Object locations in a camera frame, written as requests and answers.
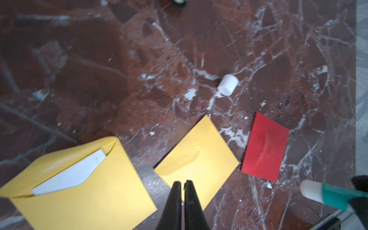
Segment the yellow envelope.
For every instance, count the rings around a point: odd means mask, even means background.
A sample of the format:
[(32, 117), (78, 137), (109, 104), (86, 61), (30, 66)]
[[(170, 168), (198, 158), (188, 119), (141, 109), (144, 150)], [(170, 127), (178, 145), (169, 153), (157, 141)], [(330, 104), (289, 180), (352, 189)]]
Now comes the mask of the yellow envelope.
[(166, 184), (191, 180), (202, 209), (239, 162), (208, 116), (204, 116), (154, 169)]
[(36, 230), (131, 230), (157, 209), (117, 137), (39, 157), (1, 196)]

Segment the white green glue stick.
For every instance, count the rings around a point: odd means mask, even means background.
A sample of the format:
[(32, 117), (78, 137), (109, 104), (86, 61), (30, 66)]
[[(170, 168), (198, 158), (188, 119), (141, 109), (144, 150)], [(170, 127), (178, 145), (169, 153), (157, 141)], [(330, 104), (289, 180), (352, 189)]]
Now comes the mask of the white green glue stick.
[(333, 186), (310, 180), (303, 180), (300, 185), (301, 194), (313, 201), (320, 202), (343, 211), (355, 213), (349, 201), (354, 198), (368, 197), (367, 192)]

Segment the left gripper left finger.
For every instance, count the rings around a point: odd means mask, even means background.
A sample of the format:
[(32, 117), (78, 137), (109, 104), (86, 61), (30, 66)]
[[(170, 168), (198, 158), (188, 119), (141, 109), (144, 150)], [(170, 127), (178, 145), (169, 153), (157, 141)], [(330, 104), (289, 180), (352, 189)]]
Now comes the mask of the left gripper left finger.
[(181, 182), (172, 185), (162, 217), (156, 230), (181, 230), (182, 224), (182, 190)]

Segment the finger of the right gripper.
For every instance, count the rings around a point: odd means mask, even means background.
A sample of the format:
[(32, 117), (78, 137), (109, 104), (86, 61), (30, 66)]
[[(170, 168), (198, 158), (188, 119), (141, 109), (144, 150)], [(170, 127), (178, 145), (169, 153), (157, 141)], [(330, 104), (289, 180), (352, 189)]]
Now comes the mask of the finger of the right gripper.
[(357, 197), (351, 199), (349, 204), (359, 217), (364, 228), (368, 230), (368, 199), (366, 197)]
[(360, 175), (352, 178), (352, 183), (356, 190), (368, 192), (368, 176)]

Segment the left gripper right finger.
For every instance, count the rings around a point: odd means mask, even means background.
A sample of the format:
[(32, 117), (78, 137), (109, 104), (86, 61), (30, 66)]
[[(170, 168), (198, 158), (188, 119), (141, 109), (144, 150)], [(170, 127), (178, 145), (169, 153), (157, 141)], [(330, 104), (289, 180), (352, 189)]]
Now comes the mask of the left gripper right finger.
[(209, 230), (193, 181), (187, 180), (185, 191), (185, 229)]

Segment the red envelope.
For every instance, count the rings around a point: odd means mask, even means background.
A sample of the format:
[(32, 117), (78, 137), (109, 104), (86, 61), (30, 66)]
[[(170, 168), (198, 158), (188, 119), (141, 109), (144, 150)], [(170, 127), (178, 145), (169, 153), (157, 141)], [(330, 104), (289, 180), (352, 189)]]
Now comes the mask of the red envelope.
[(241, 172), (277, 182), (290, 130), (257, 112)]

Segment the white glue stick cap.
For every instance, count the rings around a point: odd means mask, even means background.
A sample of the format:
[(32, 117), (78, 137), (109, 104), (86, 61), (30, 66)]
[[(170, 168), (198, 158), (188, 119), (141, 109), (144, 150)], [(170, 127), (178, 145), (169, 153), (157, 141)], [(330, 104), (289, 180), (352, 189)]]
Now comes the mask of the white glue stick cap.
[(224, 96), (231, 96), (237, 87), (239, 80), (231, 74), (226, 74), (220, 81), (217, 90)]

